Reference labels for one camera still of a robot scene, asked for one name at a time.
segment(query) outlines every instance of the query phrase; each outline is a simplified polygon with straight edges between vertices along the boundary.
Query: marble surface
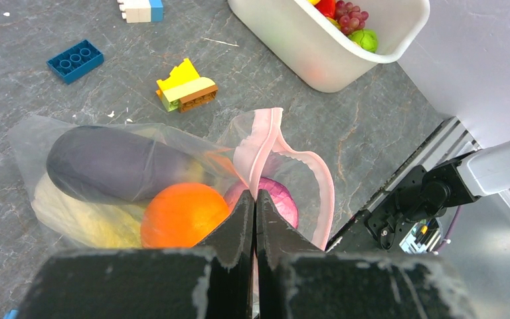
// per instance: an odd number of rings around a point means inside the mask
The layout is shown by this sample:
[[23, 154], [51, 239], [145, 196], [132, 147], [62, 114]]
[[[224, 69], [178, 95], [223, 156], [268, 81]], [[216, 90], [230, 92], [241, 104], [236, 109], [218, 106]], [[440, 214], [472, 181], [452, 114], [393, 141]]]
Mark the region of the marble surface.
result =
[[[67, 86], [45, 62], [81, 39], [102, 50], [105, 62]], [[185, 57], [219, 85], [218, 97], [185, 114], [168, 114], [155, 81]], [[164, 22], [133, 25], [120, 18], [114, 0], [0, 1], [0, 317], [21, 301], [51, 254], [6, 140], [9, 128], [34, 114], [75, 124], [130, 118], [215, 140], [239, 113], [275, 106], [284, 108], [290, 145], [318, 153], [331, 170], [333, 230], [441, 121], [397, 64], [377, 66], [336, 94], [312, 90], [224, 0], [166, 1]]]

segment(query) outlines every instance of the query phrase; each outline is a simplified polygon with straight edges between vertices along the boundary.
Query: green toy vegetable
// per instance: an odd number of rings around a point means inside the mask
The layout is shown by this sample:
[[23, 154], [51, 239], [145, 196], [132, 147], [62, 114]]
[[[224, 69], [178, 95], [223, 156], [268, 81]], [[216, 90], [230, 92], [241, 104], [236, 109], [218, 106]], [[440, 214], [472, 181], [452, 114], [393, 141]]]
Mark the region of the green toy vegetable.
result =
[[372, 53], [377, 51], [378, 39], [377, 34], [373, 30], [357, 30], [349, 35], [349, 39], [366, 51]]

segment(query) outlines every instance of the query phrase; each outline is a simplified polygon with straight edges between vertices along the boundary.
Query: toy orange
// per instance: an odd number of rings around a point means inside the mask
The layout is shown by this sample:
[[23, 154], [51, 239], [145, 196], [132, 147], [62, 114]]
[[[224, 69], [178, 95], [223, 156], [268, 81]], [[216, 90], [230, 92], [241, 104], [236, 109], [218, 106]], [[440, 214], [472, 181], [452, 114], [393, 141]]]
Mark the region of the toy orange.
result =
[[192, 247], [229, 215], [224, 198], [200, 183], [179, 183], [161, 191], [145, 210], [141, 244], [146, 248]]

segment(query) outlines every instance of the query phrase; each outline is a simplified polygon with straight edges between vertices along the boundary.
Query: toy eggplant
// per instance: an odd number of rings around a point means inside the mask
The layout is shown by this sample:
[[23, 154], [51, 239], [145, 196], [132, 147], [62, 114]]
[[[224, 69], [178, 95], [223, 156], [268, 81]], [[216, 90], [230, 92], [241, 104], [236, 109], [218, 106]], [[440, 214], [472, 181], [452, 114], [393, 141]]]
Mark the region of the toy eggplant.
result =
[[48, 154], [46, 170], [65, 194], [98, 203], [139, 203], [176, 183], [210, 184], [214, 179], [186, 153], [102, 126], [79, 126], [61, 135]]

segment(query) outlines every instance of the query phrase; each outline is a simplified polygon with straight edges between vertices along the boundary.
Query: grapes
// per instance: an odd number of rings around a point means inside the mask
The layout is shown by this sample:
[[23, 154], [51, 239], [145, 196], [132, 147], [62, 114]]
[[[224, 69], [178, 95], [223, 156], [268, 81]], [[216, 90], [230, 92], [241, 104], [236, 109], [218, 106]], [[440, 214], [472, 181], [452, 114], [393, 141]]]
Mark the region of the grapes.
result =
[[361, 23], [361, 21], [358, 20], [357, 18], [350, 18], [349, 19], [349, 23], [348, 23], [349, 24], [349, 28], [356, 29], [359, 26], [360, 23]]
[[361, 7], [352, 2], [339, 0], [335, 3], [335, 20], [341, 26], [340, 30], [344, 35], [349, 36], [356, 30], [365, 28], [365, 20], [369, 18], [369, 13], [361, 12]]

